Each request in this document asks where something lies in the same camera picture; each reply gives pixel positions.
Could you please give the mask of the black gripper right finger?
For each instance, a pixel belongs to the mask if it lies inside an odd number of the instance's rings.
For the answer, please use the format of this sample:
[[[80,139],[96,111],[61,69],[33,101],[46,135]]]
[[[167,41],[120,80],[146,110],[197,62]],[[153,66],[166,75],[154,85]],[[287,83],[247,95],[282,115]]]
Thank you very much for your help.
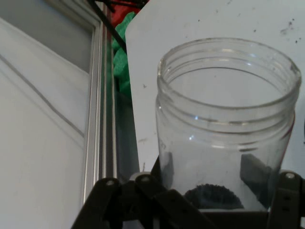
[[[305,179],[292,171],[279,172],[252,154],[241,157],[240,178],[265,208],[267,229],[299,229],[305,216]]]

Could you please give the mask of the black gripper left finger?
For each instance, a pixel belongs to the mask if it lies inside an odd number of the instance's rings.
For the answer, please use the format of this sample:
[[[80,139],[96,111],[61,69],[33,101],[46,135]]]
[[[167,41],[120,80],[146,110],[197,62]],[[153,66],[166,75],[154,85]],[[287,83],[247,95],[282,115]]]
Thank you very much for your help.
[[[216,225],[176,190],[160,183],[160,162],[152,171],[121,184],[98,180],[76,217],[73,229],[121,229],[138,220],[145,229],[214,229]]]

